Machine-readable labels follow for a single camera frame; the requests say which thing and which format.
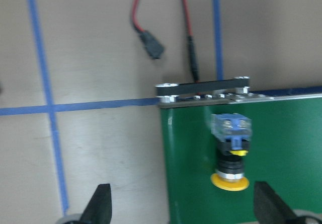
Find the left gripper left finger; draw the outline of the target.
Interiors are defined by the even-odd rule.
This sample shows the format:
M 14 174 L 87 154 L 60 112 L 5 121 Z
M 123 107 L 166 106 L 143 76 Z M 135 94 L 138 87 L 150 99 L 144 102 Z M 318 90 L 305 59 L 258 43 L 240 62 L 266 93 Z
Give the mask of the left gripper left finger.
M 100 184 L 83 211 L 80 223 L 110 223 L 112 219 L 112 196 L 110 184 Z

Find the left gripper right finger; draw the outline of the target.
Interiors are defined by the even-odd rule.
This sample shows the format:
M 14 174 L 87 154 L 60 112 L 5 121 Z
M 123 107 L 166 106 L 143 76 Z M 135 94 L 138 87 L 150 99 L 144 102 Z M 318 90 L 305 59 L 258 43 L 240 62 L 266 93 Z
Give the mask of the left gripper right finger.
M 259 223 L 297 223 L 298 217 L 264 181 L 254 184 L 254 215 Z

